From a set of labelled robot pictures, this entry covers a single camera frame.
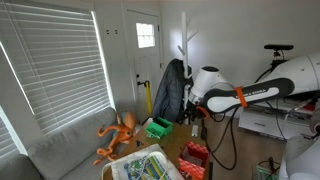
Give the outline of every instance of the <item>door frame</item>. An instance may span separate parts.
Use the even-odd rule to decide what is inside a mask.
[[[122,7],[122,15],[123,15],[123,22],[124,22],[124,34],[125,34],[125,40],[126,40],[126,51],[127,51],[127,56],[128,56],[128,64],[130,68],[130,75],[131,75],[131,85],[133,89],[133,94],[134,94],[134,102],[138,103],[138,86],[136,82],[136,70],[134,67],[134,50],[132,47],[132,40],[131,40],[131,34],[130,34],[130,25],[129,25],[129,17],[128,17],[128,11],[132,12],[137,12],[141,14],[146,14],[150,16],[156,16],[158,18],[158,25],[159,25],[159,55],[160,55],[160,62],[159,62],[159,74],[163,74],[163,68],[164,68],[164,61],[163,61],[163,51],[162,51],[162,25],[161,25],[161,16],[159,11],[155,10],[150,10],[146,9],[140,6],[135,6],[131,4],[125,4],[121,2],[121,7]]]

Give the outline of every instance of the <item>green box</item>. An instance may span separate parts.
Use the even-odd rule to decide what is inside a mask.
[[[276,174],[270,175],[271,173],[270,173],[269,169],[266,169],[264,167],[256,166],[255,171],[256,171],[255,172],[256,173],[256,177],[255,177],[254,180],[266,180],[267,178],[268,178],[268,180],[276,180],[276,179],[278,179],[278,176]]]
[[[163,118],[154,118],[146,128],[149,137],[161,139],[172,131],[172,123]]]

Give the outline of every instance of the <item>white cabinet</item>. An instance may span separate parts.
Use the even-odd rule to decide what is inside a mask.
[[[277,109],[276,100],[269,101],[269,103],[273,108]],[[240,115],[239,127],[283,138],[279,130],[280,128],[286,139],[297,135],[313,136],[309,129],[312,111],[300,109],[289,113],[298,104],[295,101],[279,99],[277,113],[265,102],[250,105],[243,109]]]

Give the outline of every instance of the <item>hanging jacket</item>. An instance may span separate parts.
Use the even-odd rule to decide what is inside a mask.
[[[152,117],[162,117],[169,121],[179,120],[183,112],[184,87],[193,85],[192,78],[184,78],[183,61],[173,59],[162,77],[154,102]]]

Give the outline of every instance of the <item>floor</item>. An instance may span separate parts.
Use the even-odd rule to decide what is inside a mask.
[[[205,125],[208,128],[208,141],[211,149],[217,146],[227,122],[228,118],[225,118],[221,123],[206,119]],[[238,127],[238,123],[239,120],[235,118],[233,129],[238,154],[236,167],[233,170],[225,170],[210,156],[211,162],[213,162],[214,180],[251,180],[253,170],[259,162],[265,161],[269,157],[272,157],[276,162],[281,161],[285,148],[283,141],[244,130]],[[201,121],[196,120],[191,124],[197,124],[200,127]],[[214,154],[227,167],[232,166],[234,154],[230,131],[227,131],[223,143]]]

